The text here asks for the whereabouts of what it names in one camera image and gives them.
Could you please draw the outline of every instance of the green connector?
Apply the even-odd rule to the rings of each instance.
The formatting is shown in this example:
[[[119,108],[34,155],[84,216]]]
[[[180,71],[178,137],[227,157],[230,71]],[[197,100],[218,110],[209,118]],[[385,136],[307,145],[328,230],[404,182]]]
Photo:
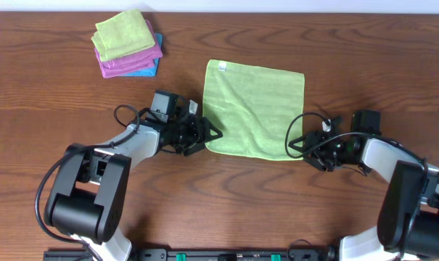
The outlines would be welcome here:
[[[272,254],[271,255],[271,261],[281,261],[280,260],[280,254]]]
[[[176,261],[186,261],[186,260],[187,260],[187,255],[186,254],[177,254],[176,255]]]

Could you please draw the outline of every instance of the green folded towel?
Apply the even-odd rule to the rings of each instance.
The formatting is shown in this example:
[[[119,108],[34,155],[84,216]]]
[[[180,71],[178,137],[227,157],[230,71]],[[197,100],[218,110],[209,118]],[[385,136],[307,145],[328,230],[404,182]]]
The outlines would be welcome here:
[[[95,25],[97,32],[91,38],[100,53],[100,60],[107,62],[155,45],[144,17],[137,9],[121,12]]]
[[[222,154],[293,160],[285,153],[284,140],[289,124],[303,112],[304,90],[305,77],[298,72],[210,60],[203,116],[223,132],[223,138],[206,147]],[[289,141],[301,135],[298,121]]]

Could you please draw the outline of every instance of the white wall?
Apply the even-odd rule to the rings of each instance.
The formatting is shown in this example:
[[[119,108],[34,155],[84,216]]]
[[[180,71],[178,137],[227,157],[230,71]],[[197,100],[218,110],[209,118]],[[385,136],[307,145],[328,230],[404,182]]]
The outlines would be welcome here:
[[[439,14],[439,0],[0,0],[0,11],[365,12]]]

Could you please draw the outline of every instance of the pink towel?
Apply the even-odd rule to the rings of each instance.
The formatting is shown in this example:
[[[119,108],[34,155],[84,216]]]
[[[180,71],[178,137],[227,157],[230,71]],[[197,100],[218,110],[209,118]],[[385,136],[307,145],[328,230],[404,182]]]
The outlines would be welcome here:
[[[103,66],[108,69],[116,69],[116,68],[122,68],[125,66],[130,66],[133,63],[138,63],[142,60],[150,59],[154,60],[156,58],[163,57],[163,53],[161,52],[160,45],[158,41],[156,41],[155,33],[153,33],[152,25],[149,23],[148,20],[145,20],[147,22],[148,28],[150,32],[152,33],[152,36],[155,40],[155,45],[153,47],[150,47],[148,49],[145,49],[143,51],[139,51],[135,54],[130,54],[124,57],[112,59],[107,62],[102,62]]]
[[[98,63],[100,65],[100,69],[102,70],[103,78],[111,78],[126,73],[136,72],[138,70],[148,69],[155,66],[155,62],[152,59],[148,59],[145,61],[133,62],[132,64],[126,65],[122,68],[108,69],[104,67],[102,61],[100,61],[100,54],[98,53],[97,49],[95,49],[95,54],[97,55]]]

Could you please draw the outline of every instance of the white tag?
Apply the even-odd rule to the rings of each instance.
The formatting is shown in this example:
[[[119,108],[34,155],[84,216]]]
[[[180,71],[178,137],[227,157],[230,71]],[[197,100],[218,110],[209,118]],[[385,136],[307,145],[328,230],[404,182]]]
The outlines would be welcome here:
[[[219,71],[225,72],[227,67],[227,62],[219,62]]]
[[[330,125],[327,125],[324,121],[322,122],[322,130],[325,132],[330,132]]]
[[[198,103],[190,100],[189,113],[192,115],[195,115],[195,114],[197,114],[197,109],[198,109]]]

